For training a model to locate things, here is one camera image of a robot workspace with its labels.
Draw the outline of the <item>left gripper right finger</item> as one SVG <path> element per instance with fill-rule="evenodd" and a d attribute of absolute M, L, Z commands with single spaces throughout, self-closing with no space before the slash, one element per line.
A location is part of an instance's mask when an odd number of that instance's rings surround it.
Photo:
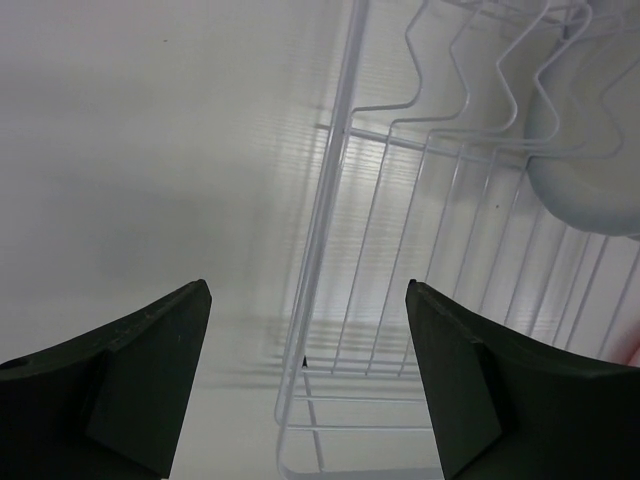
<path fill-rule="evenodd" d="M 635 479 L 639 371 L 567 352 L 411 280 L 406 310 L 448 479 Z"/>

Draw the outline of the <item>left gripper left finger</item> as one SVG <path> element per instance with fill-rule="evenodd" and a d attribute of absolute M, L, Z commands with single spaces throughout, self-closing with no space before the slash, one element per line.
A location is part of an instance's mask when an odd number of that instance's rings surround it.
<path fill-rule="evenodd" d="M 199 279 L 2 363 L 2 478 L 168 478 L 211 305 Z"/>

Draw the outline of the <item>clear glass plate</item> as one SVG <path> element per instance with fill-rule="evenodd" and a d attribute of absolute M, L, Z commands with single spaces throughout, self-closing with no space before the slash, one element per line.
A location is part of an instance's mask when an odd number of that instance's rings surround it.
<path fill-rule="evenodd" d="M 535 73 L 530 184 L 581 231 L 639 238 L 639 4 L 588 1 Z"/>

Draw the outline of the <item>pink plate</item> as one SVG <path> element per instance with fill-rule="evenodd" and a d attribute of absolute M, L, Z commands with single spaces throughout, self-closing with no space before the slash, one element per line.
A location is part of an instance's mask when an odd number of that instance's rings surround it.
<path fill-rule="evenodd" d="M 640 338 L 636 337 L 628 346 L 622 356 L 624 365 L 639 367 L 640 366 Z"/>

